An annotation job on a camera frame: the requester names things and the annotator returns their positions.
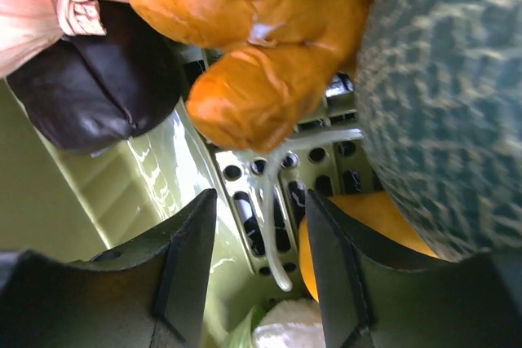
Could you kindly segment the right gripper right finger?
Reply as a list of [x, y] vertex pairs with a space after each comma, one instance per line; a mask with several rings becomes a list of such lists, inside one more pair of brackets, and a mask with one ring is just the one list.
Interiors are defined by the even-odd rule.
[[518, 347], [521, 252], [446, 262], [396, 243], [317, 192], [307, 228], [329, 347]]

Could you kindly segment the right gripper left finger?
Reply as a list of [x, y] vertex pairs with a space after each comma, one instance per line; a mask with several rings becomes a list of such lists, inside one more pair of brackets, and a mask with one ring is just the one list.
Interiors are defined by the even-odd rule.
[[197, 347], [217, 193], [88, 262], [1, 255], [4, 347]]

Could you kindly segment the green netted melon toy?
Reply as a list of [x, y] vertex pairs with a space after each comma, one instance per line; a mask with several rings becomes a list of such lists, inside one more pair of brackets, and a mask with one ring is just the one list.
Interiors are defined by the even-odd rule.
[[521, 0], [374, 0], [356, 106], [370, 164], [437, 256], [521, 245]]

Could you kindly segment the olive green plastic basket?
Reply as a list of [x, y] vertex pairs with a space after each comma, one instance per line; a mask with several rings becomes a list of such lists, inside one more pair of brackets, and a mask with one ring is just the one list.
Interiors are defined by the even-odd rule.
[[272, 278], [258, 227], [266, 157], [217, 148], [198, 134], [183, 104], [156, 129], [96, 155], [62, 152], [30, 124], [1, 86], [1, 246], [62, 261], [88, 259], [177, 213], [209, 187], [218, 193], [215, 246], [201, 344], [230, 343], [255, 306], [305, 297], [297, 229], [308, 190], [359, 194], [381, 185], [357, 140], [314, 145], [323, 130], [356, 122], [354, 92], [337, 76], [295, 133], [303, 146], [281, 162], [275, 186], [278, 255], [293, 282]]

